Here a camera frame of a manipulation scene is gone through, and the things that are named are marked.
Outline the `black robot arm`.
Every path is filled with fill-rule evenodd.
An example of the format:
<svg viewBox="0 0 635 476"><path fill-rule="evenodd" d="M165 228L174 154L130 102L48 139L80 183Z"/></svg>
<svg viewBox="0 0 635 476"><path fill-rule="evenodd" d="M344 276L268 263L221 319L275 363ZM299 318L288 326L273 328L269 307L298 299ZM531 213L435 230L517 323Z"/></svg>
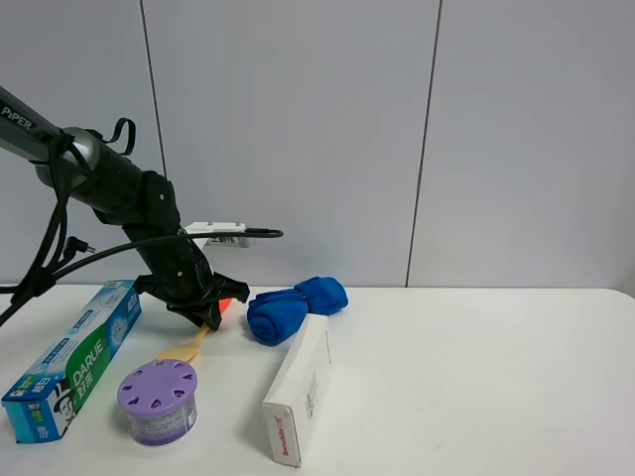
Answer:
<svg viewBox="0 0 635 476"><path fill-rule="evenodd" d="M1 146L33 164L39 180L57 198L36 257L10 292L11 304L1 314L3 321L61 278L131 249L150 271L136 280L136 290L157 298L169 311L197 326L219 327L221 300L247 300L248 286L214 272L196 245L197 239L208 239L210 233L189 234L182 226L173 185L129 160L132 143L117 153L95 131L59 128L3 90ZM101 223L120 227L128 243L76 261L73 255L82 245L66 234L70 199L88 205Z"/></svg>

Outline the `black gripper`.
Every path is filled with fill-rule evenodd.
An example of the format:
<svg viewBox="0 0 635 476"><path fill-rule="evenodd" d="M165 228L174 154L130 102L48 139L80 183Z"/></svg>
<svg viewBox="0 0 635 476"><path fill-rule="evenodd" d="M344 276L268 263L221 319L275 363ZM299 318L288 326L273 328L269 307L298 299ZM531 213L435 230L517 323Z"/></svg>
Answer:
<svg viewBox="0 0 635 476"><path fill-rule="evenodd" d="M218 304L186 304L204 300L212 288L212 270L201 250L187 231L179 226L172 233L156 226L130 225L124 233L136 244L136 251L149 269L148 275L135 280L135 290L171 305L171 312L181 315L196 327L204 324L216 331L222 321ZM227 298L247 302L249 286L223 275L213 276L216 300Z"/></svg>

